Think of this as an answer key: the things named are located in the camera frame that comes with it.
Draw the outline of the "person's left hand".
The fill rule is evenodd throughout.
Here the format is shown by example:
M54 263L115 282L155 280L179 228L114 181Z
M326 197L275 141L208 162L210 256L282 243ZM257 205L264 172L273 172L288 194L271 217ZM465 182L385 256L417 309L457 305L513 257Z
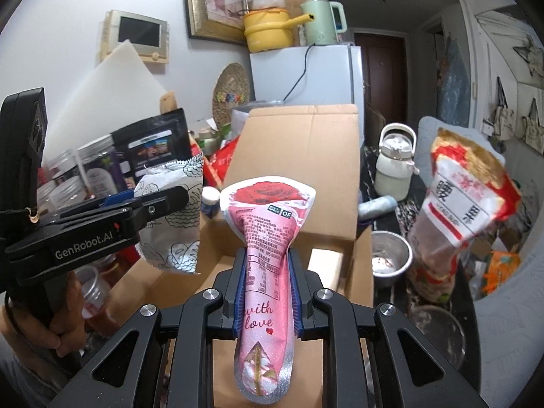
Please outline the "person's left hand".
M82 316L84 298L74 272L67 276L65 302L49 325L43 325L24 309L13 304L1 307L1 334L14 349L32 346L54 350L64 357L86 345L85 321Z

